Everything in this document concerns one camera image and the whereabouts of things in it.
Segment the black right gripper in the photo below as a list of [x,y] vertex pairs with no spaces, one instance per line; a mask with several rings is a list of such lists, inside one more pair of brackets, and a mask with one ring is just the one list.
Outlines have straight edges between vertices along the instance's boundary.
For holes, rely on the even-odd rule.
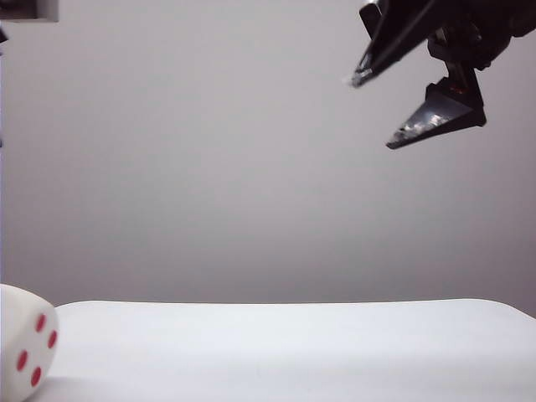
[[[424,102],[386,142],[394,150],[428,138],[484,126],[474,69],[484,70],[513,38],[535,30],[534,1],[448,1],[442,26],[428,38],[430,56],[448,76],[425,90]],[[438,27],[437,1],[367,1],[358,10],[370,42],[344,83],[359,88],[404,58]]]

